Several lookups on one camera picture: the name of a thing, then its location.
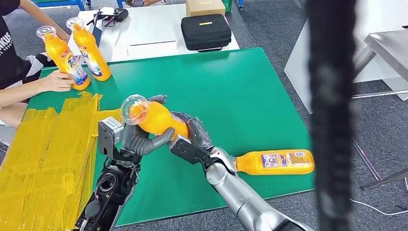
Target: silver robotic arm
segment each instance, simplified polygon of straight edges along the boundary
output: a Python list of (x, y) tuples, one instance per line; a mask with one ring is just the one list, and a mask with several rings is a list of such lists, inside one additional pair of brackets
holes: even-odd
[(173, 154), (192, 164), (200, 162), (205, 177), (222, 197), (246, 231), (312, 231), (270, 206), (237, 175), (233, 160), (225, 150), (211, 147), (203, 151), (178, 136), (170, 145)]

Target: orange bottle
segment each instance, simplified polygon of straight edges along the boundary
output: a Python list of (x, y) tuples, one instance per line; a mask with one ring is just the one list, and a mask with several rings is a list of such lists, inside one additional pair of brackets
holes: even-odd
[(84, 57), (92, 75), (99, 81), (105, 81), (112, 75), (108, 64), (103, 59), (95, 42), (95, 37), (84, 28), (84, 21), (80, 18), (70, 18), (66, 26), (72, 30), (74, 41)]
[(72, 74), (75, 83), (72, 88), (83, 90), (90, 84), (88, 74), (84, 71), (79, 61), (72, 54), (66, 42), (62, 41), (52, 26), (42, 26), (37, 30), (37, 36), (44, 41), (45, 52), (54, 61), (63, 73)]
[(315, 168), (312, 153), (305, 149), (249, 152), (236, 157), (235, 164), (249, 175), (303, 175)]
[(141, 95), (131, 95), (120, 107), (123, 120), (130, 125), (139, 125), (144, 131), (161, 135), (167, 128), (176, 131), (172, 140), (178, 135), (188, 137), (187, 125), (170, 114), (168, 109), (158, 102), (147, 101)]

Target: black blurry pole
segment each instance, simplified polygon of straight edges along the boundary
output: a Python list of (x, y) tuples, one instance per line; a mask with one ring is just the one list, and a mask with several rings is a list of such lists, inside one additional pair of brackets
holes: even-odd
[(355, 0), (308, 0), (312, 151), (321, 231), (350, 230)]

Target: bottle label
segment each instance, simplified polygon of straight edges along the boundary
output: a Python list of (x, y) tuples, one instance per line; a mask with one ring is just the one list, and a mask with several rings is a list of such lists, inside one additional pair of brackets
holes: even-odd
[(304, 152), (286, 153), (286, 159), (289, 166), (306, 167), (311, 164), (309, 157)]
[(76, 85), (81, 85), (87, 80), (88, 75), (85, 70), (79, 64), (77, 58), (72, 54), (71, 50), (68, 48), (62, 55), (61, 58), (65, 57), (65, 63), (67, 66), (66, 71), (72, 74), (72, 79)]
[(262, 154), (262, 166), (263, 167), (287, 167), (288, 163), (281, 154)]
[(84, 61), (87, 63), (90, 71), (94, 76), (100, 77), (102, 76), (101, 69), (98, 66), (96, 60), (92, 57), (91, 54), (87, 52), (86, 47), (78, 46), (79, 51), (81, 51), (82, 56), (84, 57)]

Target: black case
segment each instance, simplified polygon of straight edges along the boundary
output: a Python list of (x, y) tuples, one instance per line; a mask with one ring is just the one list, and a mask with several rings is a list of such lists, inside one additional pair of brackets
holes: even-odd
[(183, 18), (181, 31), (190, 51), (219, 51), (231, 42), (231, 28), (222, 14)]

